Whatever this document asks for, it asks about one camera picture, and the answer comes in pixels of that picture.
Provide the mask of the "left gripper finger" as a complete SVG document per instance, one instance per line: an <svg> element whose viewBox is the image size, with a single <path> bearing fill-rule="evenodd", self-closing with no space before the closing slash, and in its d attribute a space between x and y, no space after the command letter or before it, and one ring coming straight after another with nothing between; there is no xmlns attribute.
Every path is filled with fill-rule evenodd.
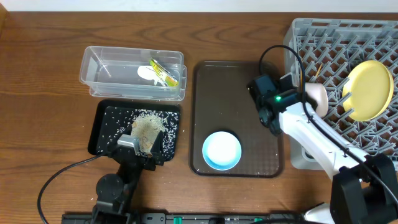
<svg viewBox="0 0 398 224"><path fill-rule="evenodd" d="M132 146L132 136L128 134L122 134L117 140L117 143L122 146Z"/></svg>
<svg viewBox="0 0 398 224"><path fill-rule="evenodd" d="M150 150L150 154L152 155L152 157L160 157L162 155L162 148L163 148L163 131L159 131Z"/></svg>

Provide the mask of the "pile of rice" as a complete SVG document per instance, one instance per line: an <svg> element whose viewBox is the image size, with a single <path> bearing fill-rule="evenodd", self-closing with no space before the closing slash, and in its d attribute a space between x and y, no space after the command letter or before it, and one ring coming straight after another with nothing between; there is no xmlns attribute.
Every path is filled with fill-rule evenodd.
<svg viewBox="0 0 398 224"><path fill-rule="evenodd" d="M160 131L166 130L165 119L155 114L140 114L132 123L131 136L138 138L139 151L150 154Z"/></svg>

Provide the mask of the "pink bowl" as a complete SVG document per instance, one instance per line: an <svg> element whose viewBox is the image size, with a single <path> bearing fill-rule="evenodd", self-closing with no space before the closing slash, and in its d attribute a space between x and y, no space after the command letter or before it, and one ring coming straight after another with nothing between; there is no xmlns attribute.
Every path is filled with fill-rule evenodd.
<svg viewBox="0 0 398 224"><path fill-rule="evenodd" d="M328 112L328 96L326 88L321 83L306 83L306 93L317 103L315 112L323 118Z"/></svg>

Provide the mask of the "blue bowl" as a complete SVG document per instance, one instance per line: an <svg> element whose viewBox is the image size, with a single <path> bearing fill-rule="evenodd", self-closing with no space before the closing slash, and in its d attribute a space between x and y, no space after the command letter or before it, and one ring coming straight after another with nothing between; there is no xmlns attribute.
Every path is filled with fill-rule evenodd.
<svg viewBox="0 0 398 224"><path fill-rule="evenodd" d="M214 170L225 171L235 167L242 155L242 146L238 138L227 131L210 134L202 145L202 155Z"/></svg>

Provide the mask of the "wooden chopstick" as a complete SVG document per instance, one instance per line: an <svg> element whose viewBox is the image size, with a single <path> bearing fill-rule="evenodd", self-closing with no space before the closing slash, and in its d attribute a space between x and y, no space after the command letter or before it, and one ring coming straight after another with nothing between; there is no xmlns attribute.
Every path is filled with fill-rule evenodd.
<svg viewBox="0 0 398 224"><path fill-rule="evenodd" d="M320 74L320 71L322 70L322 66L323 66L323 64L321 63L319 68L318 68L318 70L317 70L317 72L316 72L315 78L318 78L318 76Z"/></svg>
<svg viewBox="0 0 398 224"><path fill-rule="evenodd" d="M302 81L303 81L303 71L302 71L301 65L302 65L302 59L300 58L300 59L299 59L299 72L300 72L300 76L299 76L300 81L299 81L299 84L300 84L300 91L302 92L302 90L303 90L303 85L302 85Z"/></svg>

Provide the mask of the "green yellow snack wrapper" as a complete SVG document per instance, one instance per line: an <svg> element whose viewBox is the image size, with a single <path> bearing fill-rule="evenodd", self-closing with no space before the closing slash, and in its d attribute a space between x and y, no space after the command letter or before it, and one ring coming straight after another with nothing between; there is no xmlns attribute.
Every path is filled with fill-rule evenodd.
<svg viewBox="0 0 398 224"><path fill-rule="evenodd" d="M159 64L153 58L149 61L151 67L154 69L155 74L158 78L160 78L166 86L168 87L176 87L179 84L179 81L168 71L166 70L161 64Z"/></svg>

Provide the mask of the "yellow plate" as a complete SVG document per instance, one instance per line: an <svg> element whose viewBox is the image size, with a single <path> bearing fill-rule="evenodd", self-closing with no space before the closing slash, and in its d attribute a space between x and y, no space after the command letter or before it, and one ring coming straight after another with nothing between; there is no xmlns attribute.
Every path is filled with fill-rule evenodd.
<svg viewBox="0 0 398 224"><path fill-rule="evenodd" d="M355 121L369 121L384 112L392 100L394 79L385 65L368 60L357 65L343 86L345 111Z"/></svg>

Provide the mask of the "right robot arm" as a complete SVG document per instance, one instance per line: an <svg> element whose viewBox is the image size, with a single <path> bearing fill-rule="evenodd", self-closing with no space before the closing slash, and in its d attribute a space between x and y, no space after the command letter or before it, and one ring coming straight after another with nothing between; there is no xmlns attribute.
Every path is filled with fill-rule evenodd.
<svg viewBox="0 0 398 224"><path fill-rule="evenodd" d="M307 103L289 90L254 95L261 123L299 142L332 181L330 203L306 211L304 223L390 223L397 219L397 177L384 154L349 146Z"/></svg>

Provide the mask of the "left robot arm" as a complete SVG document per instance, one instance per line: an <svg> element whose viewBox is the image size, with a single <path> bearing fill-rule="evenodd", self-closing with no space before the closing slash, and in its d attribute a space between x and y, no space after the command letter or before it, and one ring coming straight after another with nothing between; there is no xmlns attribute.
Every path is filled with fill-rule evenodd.
<svg viewBox="0 0 398 224"><path fill-rule="evenodd" d="M139 212L130 211L131 200L143 170L154 171L165 162L162 155L163 132L159 131L147 156L139 154L139 139L122 134L117 144L108 147L106 156L119 164L115 174L106 174L96 184L98 196L91 224L141 222Z"/></svg>

